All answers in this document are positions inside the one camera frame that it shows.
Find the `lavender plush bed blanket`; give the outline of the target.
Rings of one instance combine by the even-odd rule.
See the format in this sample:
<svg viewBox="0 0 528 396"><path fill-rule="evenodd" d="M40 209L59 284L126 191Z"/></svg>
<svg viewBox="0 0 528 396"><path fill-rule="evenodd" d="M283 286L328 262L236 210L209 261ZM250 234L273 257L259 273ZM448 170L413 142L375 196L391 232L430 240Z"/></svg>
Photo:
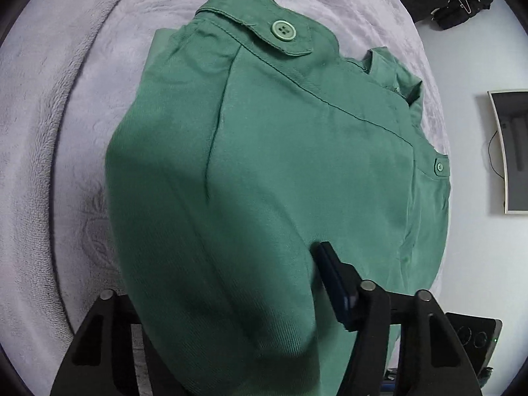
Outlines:
<svg viewBox="0 0 528 396"><path fill-rule="evenodd" d="M93 299L120 289L104 154L154 32L206 0L30 0L1 46L1 345L47 395ZM399 0L276 0L330 28L342 52L386 47L423 80L421 127L449 143L440 93Z"/></svg>

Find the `green work jacket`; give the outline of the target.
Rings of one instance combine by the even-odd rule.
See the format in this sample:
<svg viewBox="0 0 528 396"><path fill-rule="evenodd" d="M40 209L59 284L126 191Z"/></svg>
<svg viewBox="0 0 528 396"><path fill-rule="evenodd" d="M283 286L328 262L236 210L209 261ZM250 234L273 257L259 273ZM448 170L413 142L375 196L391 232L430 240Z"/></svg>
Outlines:
<svg viewBox="0 0 528 396"><path fill-rule="evenodd" d="M107 148L107 201L126 290L188 391L337 391L354 337L317 241L386 290L433 284L449 161L423 95L387 49L345 58L274 0L208 0L157 33Z"/></svg>

